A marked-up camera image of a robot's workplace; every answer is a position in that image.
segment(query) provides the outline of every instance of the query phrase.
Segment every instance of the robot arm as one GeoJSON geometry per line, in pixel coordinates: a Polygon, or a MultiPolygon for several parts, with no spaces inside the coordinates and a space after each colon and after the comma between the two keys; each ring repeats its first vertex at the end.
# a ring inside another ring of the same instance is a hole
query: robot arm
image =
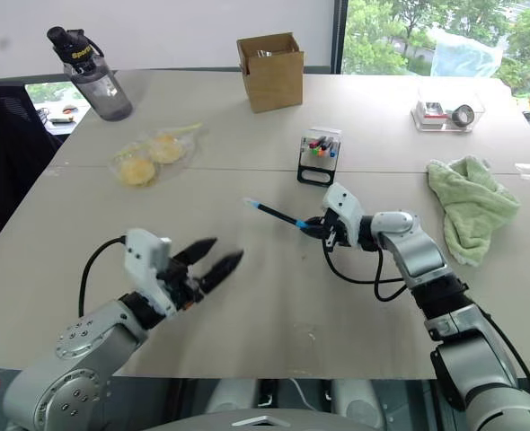
{"type": "Polygon", "coordinates": [[[464,294],[468,286],[421,229],[418,216],[405,211],[365,215],[357,199],[338,183],[329,188],[323,206],[330,220],[328,248],[340,238],[351,247],[392,253],[425,314],[429,336],[441,342],[431,361],[443,393],[454,408],[466,409],[471,430],[530,429],[530,394],[518,389],[498,334],[464,294]]]}
{"type": "Polygon", "coordinates": [[[87,429],[107,381],[147,340],[147,332],[201,301],[236,268],[242,252],[224,257],[202,278],[189,276],[188,266],[215,241],[196,242],[169,258],[169,239],[130,230],[125,267],[137,290],[68,327],[53,351],[12,382],[4,396],[5,415],[31,431],[87,429]]]}

